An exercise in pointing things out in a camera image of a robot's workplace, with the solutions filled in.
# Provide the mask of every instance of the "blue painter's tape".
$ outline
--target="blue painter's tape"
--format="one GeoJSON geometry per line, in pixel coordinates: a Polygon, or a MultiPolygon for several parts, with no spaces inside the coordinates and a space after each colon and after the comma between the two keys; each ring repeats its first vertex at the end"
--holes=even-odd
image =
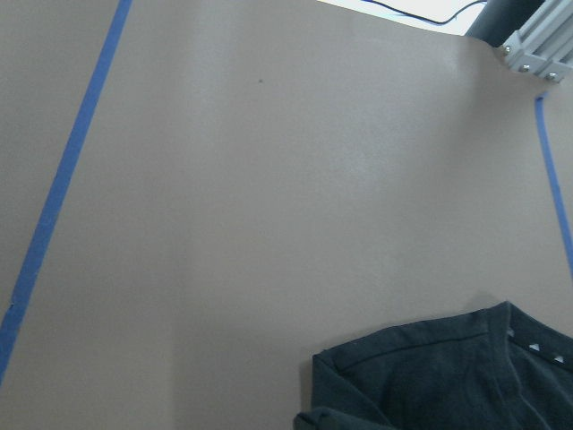
{"type": "Polygon", "coordinates": [[[0,327],[0,384],[2,384],[4,379],[10,355],[18,337],[18,331],[26,314],[32,290],[36,284],[36,278],[44,261],[58,214],[62,209],[65,195],[72,180],[73,171],[80,157],[81,148],[90,128],[91,119],[96,110],[107,73],[114,59],[115,49],[124,29],[131,4],[132,0],[119,0],[115,9],[114,19],[107,32],[104,46],[99,53],[98,62],[91,75],[78,115],[73,123],[70,137],[44,203],[44,208],[40,214],[28,252],[24,257],[24,262],[12,293],[10,306],[2,320],[2,326],[0,327]]]}
{"type": "Polygon", "coordinates": [[[539,133],[539,141],[543,157],[545,158],[545,168],[547,169],[547,176],[549,177],[549,185],[552,189],[553,203],[557,212],[557,219],[561,229],[561,236],[563,238],[563,245],[565,246],[565,254],[569,263],[569,272],[573,279],[573,242],[571,241],[571,231],[567,219],[567,212],[563,204],[563,197],[561,196],[561,189],[559,186],[559,179],[555,164],[553,163],[552,149],[549,144],[549,136],[547,135],[547,128],[545,127],[545,117],[543,114],[543,100],[547,97],[547,92],[538,96],[535,99],[535,118],[537,120],[537,132],[539,133]]]}

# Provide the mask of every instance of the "black pipe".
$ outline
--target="black pipe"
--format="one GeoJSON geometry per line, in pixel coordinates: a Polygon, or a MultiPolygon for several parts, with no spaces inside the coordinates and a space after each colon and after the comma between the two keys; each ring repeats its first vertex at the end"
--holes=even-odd
{"type": "Polygon", "coordinates": [[[521,28],[544,0],[489,0],[466,36],[493,47],[500,46],[511,33],[521,28]]]}

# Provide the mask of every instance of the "black cable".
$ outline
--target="black cable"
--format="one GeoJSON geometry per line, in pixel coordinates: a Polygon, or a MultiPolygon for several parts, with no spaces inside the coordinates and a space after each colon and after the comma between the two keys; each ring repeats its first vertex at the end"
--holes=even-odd
{"type": "Polygon", "coordinates": [[[395,7],[388,6],[387,4],[384,4],[384,3],[381,3],[381,2],[377,2],[377,1],[375,1],[375,0],[362,0],[362,1],[363,1],[363,2],[366,2],[366,3],[377,4],[378,6],[385,7],[386,9],[390,9],[391,11],[400,13],[401,15],[407,16],[407,17],[409,17],[409,18],[415,18],[415,19],[420,20],[420,21],[429,22],[430,24],[433,24],[433,25],[446,25],[446,24],[452,22],[453,20],[455,20],[455,19],[458,17],[458,15],[460,15],[460,14],[461,14],[463,11],[465,11],[465,9],[467,9],[468,7],[471,7],[471,6],[475,5],[475,4],[487,3],[487,0],[481,0],[481,1],[477,1],[477,2],[472,2],[472,3],[470,3],[470,4],[466,4],[466,5],[465,5],[464,7],[462,7],[459,11],[457,11],[456,13],[454,13],[454,14],[451,16],[451,18],[449,18],[448,20],[446,20],[446,21],[435,21],[435,20],[431,20],[430,18],[426,18],[426,17],[424,17],[424,16],[415,15],[415,14],[410,13],[410,12],[400,11],[399,9],[396,9],[395,7]]]}

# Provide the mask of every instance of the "tan floor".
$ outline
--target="tan floor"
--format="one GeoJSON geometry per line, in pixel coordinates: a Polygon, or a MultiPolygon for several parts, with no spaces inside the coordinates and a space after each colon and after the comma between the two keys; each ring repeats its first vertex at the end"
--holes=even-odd
{"type": "MultiPolygon", "coordinates": [[[[0,5],[3,309],[115,5],[0,5]]],[[[134,2],[0,428],[288,429],[312,353],[380,327],[573,334],[533,111],[573,213],[572,82],[313,0],[134,2]]]]}

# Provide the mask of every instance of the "black cloth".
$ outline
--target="black cloth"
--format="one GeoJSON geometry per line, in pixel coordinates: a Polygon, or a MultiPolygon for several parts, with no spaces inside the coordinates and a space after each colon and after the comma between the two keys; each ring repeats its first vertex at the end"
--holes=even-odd
{"type": "Polygon", "coordinates": [[[377,331],[312,362],[295,430],[571,430],[573,339],[510,302],[377,331]]]}

